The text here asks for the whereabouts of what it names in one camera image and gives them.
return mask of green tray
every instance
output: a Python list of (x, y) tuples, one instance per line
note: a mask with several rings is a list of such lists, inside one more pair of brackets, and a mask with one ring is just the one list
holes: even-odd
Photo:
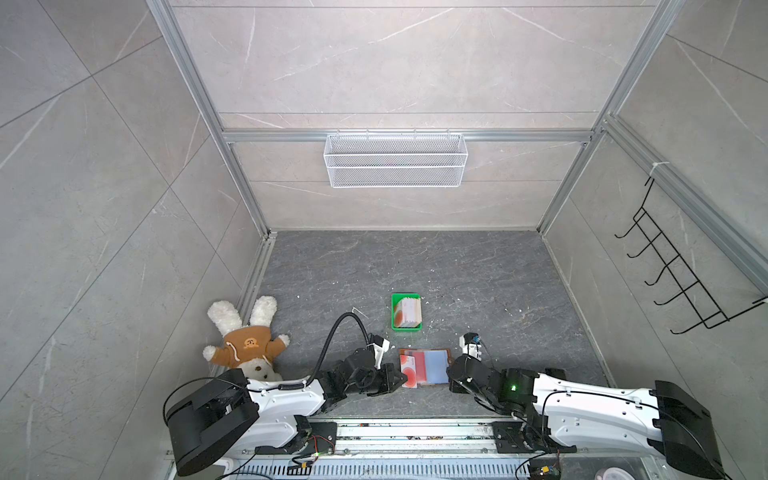
[(419, 326), (414, 326), (411, 328), (405, 328), (401, 326), (395, 326), (395, 308), (397, 307), (397, 304), (400, 300), (404, 298), (422, 298), (421, 295), (418, 293), (393, 293), (392, 294), (392, 329), (396, 330), (398, 332), (418, 332), (422, 329), (422, 326), (424, 325), (424, 318), (422, 317), (422, 322), (419, 324)]

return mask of gray floor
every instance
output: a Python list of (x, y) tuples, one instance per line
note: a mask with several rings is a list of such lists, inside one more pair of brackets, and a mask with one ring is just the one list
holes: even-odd
[[(391, 328), (391, 294), (420, 293), (424, 327)], [(536, 232), (280, 232), (260, 288), (277, 298), (273, 335), (291, 344), (277, 359), (286, 379), (314, 367), (334, 320), (353, 307), (370, 333), (397, 349), (450, 348), (480, 333), (498, 368), (565, 369), (568, 379), (606, 385), (598, 359)], [(354, 320), (337, 330), (324, 366), (362, 342)], [(332, 416), (488, 416), (469, 396), (447, 386), (399, 389), (347, 399)]]

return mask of plush toy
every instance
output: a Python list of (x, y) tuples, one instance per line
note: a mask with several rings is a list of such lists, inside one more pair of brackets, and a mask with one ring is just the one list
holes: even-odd
[(235, 306), (222, 300), (214, 302), (208, 309), (210, 321), (224, 337), (224, 348), (207, 346), (203, 349), (205, 360), (231, 369), (242, 369), (249, 379), (264, 382), (283, 380), (275, 373), (272, 362), (290, 343), (288, 335), (278, 335), (272, 340), (270, 324), (277, 311), (277, 300), (273, 296), (262, 296), (253, 305), (249, 326), (243, 326), (243, 320)]

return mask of wire basket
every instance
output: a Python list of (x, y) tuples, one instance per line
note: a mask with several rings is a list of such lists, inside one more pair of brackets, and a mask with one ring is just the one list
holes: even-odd
[(331, 187), (458, 187), (467, 144), (450, 132), (331, 134), (323, 152)]

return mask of black wire rack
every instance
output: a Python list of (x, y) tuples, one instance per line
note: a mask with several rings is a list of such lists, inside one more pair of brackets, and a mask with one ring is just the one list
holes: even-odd
[[(766, 304), (765, 300), (768, 299), (768, 296), (765, 296), (765, 297), (763, 297), (763, 298), (761, 298), (759, 300), (756, 300), (756, 301), (752, 302), (752, 306), (751, 307), (738, 312), (736, 315), (728, 316), (728, 315), (725, 314), (725, 312), (723, 311), (722, 307), (720, 307), (720, 304), (717, 303), (717, 301), (712, 297), (712, 294), (710, 293), (710, 291), (707, 290), (707, 288), (704, 286), (704, 284), (699, 279), (698, 275), (696, 275), (696, 272), (694, 272), (694, 269), (690, 268), (690, 265), (688, 265), (688, 262), (685, 260), (685, 258), (682, 255), (680, 255), (680, 252), (677, 250), (677, 247), (674, 246), (674, 243), (671, 242), (669, 237), (667, 237), (667, 235), (664, 233), (664, 231), (661, 229), (661, 227), (659, 227), (658, 223), (656, 223), (656, 220), (654, 220), (654, 218), (648, 213), (648, 211), (645, 210), (645, 202), (646, 202), (646, 200), (648, 200), (648, 194), (650, 193), (650, 189), (654, 186), (654, 179), (649, 177), (648, 180), (645, 182), (645, 184), (648, 186), (648, 190), (645, 192), (645, 198), (643, 198), (643, 203), (640, 205), (640, 208), (637, 210), (636, 214), (632, 216), (632, 220), (634, 220), (634, 222), (632, 223), (632, 226), (629, 228), (629, 230), (627, 230), (627, 232), (624, 235), (614, 235), (614, 237), (616, 237), (616, 238), (624, 238), (627, 235), (629, 235), (629, 233), (632, 230), (634, 230), (635, 227), (638, 230), (640, 230), (640, 232), (643, 234), (645, 239), (648, 240), (648, 243), (647, 243), (647, 245), (645, 247), (643, 247), (642, 250), (640, 250), (640, 252), (637, 255), (630, 255), (628, 253), (627, 257), (637, 258), (640, 255), (642, 255), (645, 250), (648, 250), (648, 247), (650, 247), (650, 248), (653, 249), (654, 252), (656, 252), (656, 254), (658, 255), (659, 259), (664, 264), (664, 266), (661, 267), (661, 271), (659, 272), (659, 275), (656, 277), (656, 280), (654, 280), (653, 282), (650, 282), (650, 283), (648, 283), (645, 280), (645, 284), (648, 285), (648, 286), (656, 285), (659, 282), (659, 280), (661, 279), (661, 276), (664, 274), (664, 271), (666, 270), (667, 272), (670, 273), (670, 275), (672, 276), (672, 279), (675, 281), (675, 283), (677, 284), (678, 288), (680, 288), (680, 291), (677, 294), (675, 294), (672, 298), (667, 300), (666, 302), (658, 303), (656, 300), (654, 300), (654, 303), (656, 303), (659, 306), (667, 305), (669, 302), (671, 302), (672, 300), (675, 300), (676, 298), (678, 298), (679, 296), (682, 295), (682, 296), (685, 297), (686, 300), (688, 300), (688, 303), (694, 309), (694, 312), (696, 312), (696, 315), (699, 317), (699, 322), (698, 323), (695, 323), (692, 326), (689, 326), (688, 328), (686, 328), (684, 330), (681, 330), (680, 332), (675, 332), (672, 329), (670, 329), (670, 332), (672, 332), (675, 335), (680, 335), (682, 333), (686, 333), (686, 332), (691, 331), (692, 329), (696, 328), (699, 325), (704, 325), (704, 327), (706, 327), (707, 329), (713, 329), (716, 326), (722, 325), (725, 322), (729, 322), (729, 321), (735, 319), (736, 317), (741, 316), (744, 313), (749, 312), (750, 310), (756, 309), (758, 306), (765, 305)], [(659, 233), (657, 233), (653, 238), (651, 238), (648, 235), (648, 232), (646, 232), (643, 229), (643, 226), (640, 225), (640, 220), (643, 220), (644, 218), (647, 218), (654, 225), (654, 227), (656, 227), (656, 229), (659, 231)], [(664, 257), (661, 255), (659, 250), (656, 248), (656, 245), (654, 245), (654, 242), (656, 240), (659, 240), (660, 238), (663, 238), (664, 240), (666, 240), (667, 243), (671, 246), (672, 250), (674, 250), (675, 255), (669, 261), (666, 261), (664, 259)], [(688, 286), (686, 286), (684, 288), (683, 288), (682, 283), (680, 283), (680, 280), (677, 278), (677, 276), (674, 274), (674, 272), (670, 268), (670, 266), (676, 260), (680, 260), (683, 263), (683, 265), (685, 265), (685, 268), (690, 272), (690, 274), (695, 279), (695, 281), (692, 284), (690, 284), (690, 285), (688, 285)], [(693, 300), (691, 300), (690, 297), (688, 296), (688, 290), (690, 290), (691, 288), (693, 288), (696, 285), (701, 285), (701, 288), (704, 290), (704, 292), (707, 294), (707, 296), (712, 301), (712, 304), (714, 304), (714, 306), (717, 308), (717, 311), (715, 313), (713, 313), (712, 315), (709, 315), (707, 318), (704, 318), (701, 315), (701, 312), (699, 311), (698, 308), (696, 308), (696, 305), (694, 304)], [(713, 325), (707, 325), (707, 321), (715, 318), (716, 316), (722, 316), (723, 319), (721, 319), (717, 323), (714, 323)]]

